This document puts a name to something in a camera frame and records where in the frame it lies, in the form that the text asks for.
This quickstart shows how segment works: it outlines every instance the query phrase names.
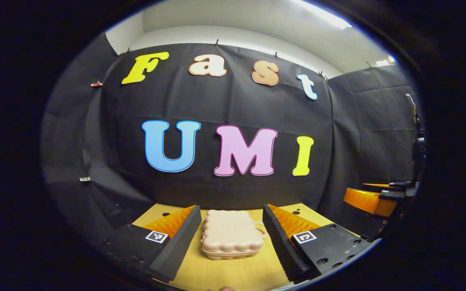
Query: blue letter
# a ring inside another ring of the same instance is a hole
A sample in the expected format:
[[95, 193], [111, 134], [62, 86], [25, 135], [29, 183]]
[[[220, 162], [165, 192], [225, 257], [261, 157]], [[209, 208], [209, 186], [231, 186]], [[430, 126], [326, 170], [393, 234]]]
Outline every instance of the blue letter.
[[170, 127], [161, 120], [146, 121], [141, 125], [145, 131], [145, 156], [147, 162], [163, 172], [180, 172], [189, 168], [195, 157], [195, 133], [200, 129], [196, 121], [179, 121], [176, 128], [181, 131], [181, 156], [171, 160], [163, 152], [164, 132]]
[[314, 85], [314, 82], [309, 80], [309, 76], [306, 74], [298, 74], [298, 79], [301, 80], [301, 84], [303, 85], [303, 90], [305, 91], [305, 94], [312, 100], [318, 99], [318, 95], [314, 92], [312, 92], [312, 86]]

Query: pink letter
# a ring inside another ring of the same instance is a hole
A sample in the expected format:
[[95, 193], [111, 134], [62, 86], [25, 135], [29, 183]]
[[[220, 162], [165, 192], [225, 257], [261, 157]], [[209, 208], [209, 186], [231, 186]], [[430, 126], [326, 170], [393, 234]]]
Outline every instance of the pink letter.
[[265, 176], [274, 173], [272, 162], [272, 145], [278, 132], [274, 129], [260, 129], [251, 145], [248, 147], [240, 129], [235, 125], [221, 125], [217, 127], [220, 135], [220, 161], [218, 167], [213, 170], [217, 176], [231, 176], [235, 169], [231, 167], [231, 158], [235, 159], [237, 168], [242, 175], [248, 171], [248, 167], [255, 160], [255, 166], [251, 173], [257, 176]]

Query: foam letter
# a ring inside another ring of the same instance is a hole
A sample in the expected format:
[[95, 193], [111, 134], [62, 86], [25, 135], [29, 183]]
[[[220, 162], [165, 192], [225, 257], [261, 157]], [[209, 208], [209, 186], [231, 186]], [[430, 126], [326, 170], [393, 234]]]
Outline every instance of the foam letter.
[[251, 73], [253, 81], [255, 83], [274, 86], [278, 84], [280, 78], [278, 78], [278, 66], [275, 63], [270, 63], [268, 61], [257, 61], [253, 68], [254, 72]]
[[231, 167], [232, 158], [237, 163], [237, 168], [242, 175], [248, 171], [251, 162], [255, 160], [255, 166], [251, 168], [253, 175], [270, 175], [274, 173], [272, 167], [272, 146], [278, 132], [274, 129], [260, 129], [251, 145], [248, 147], [240, 129], [234, 125], [221, 125], [216, 132], [220, 135], [220, 161], [218, 167], [213, 170], [217, 176], [231, 176], [235, 169]]
[[162, 61], [168, 59], [168, 52], [151, 53], [149, 55], [137, 57], [136, 63], [131, 69], [131, 72], [129, 72], [129, 75], [122, 80], [122, 84], [143, 81], [143, 79], [145, 79], [143, 71], [146, 69], [146, 72], [152, 72], [156, 68], [157, 63], [159, 63], [159, 59]]
[[298, 79], [301, 80], [301, 84], [303, 85], [303, 90], [305, 94], [312, 100], [318, 99], [318, 95], [312, 92], [312, 86], [314, 86], [314, 82], [309, 79], [309, 76], [306, 74], [298, 74]]
[[314, 140], [308, 136], [299, 136], [297, 141], [299, 144], [298, 164], [296, 164], [296, 168], [292, 170], [292, 175], [306, 176], [310, 172], [310, 148], [312, 147], [312, 144], [314, 144]]
[[219, 55], [198, 55], [194, 58], [194, 61], [196, 63], [193, 63], [188, 68], [191, 74], [198, 76], [209, 74], [213, 77], [220, 77], [227, 72], [224, 70], [224, 58]]
[[171, 160], [163, 152], [164, 132], [170, 127], [161, 120], [146, 121], [141, 125], [145, 131], [145, 156], [147, 162], [163, 172], [180, 172], [189, 168], [195, 157], [195, 133], [200, 129], [196, 121], [179, 121], [176, 128], [181, 131], [181, 156]]

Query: ceiling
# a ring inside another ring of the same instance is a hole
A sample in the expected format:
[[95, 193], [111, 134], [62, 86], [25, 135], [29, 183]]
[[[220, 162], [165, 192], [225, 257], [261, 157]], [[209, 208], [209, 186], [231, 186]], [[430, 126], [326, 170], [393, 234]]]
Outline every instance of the ceiling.
[[355, 26], [340, 29], [291, 0], [165, 0], [143, 11], [142, 24], [144, 33], [189, 25], [263, 33], [311, 52], [343, 74], [390, 55]]

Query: yellow letter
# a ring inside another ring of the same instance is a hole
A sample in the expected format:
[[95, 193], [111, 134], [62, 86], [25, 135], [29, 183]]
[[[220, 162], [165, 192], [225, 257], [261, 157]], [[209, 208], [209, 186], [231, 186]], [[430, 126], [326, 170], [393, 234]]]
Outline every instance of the yellow letter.
[[143, 70], [146, 69], [146, 72], [152, 72], [159, 62], [159, 59], [154, 59], [154, 57], [161, 59], [162, 61], [168, 59], [168, 52], [159, 52], [151, 53], [149, 55], [141, 55], [136, 58], [136, 63], [134, 64], [129, 75], [122, 80], [122, 84], [128, 83], [137, 83], [145, 79]]
[[224, 58], [219, 55], [198, 55], [194, 58], [194, 61], [197, 61], [197, 63], [193, 63], [188, 68], [191, 74], [198, 76], [209, 74], [213, 77], [220, 77], [227, 72], [224, 70]]
[[278, 78], [278, 66], [275, 63], [270, 63], [268, 61], [257, 61], [253, 68], [254, 72], [251, 73], [253, 81], [259, 84], [273, 86], [278, 84], [280, 78]]
[[299, 153], [298, 153], [298, 164], [296, 168], [292, 170], [292, 175], [295, 176], [306, 176], [309, 174], [309, 158], [310, 158], [310, 148], [314, 144], [314, 140], [308, 136], [299, 136]]

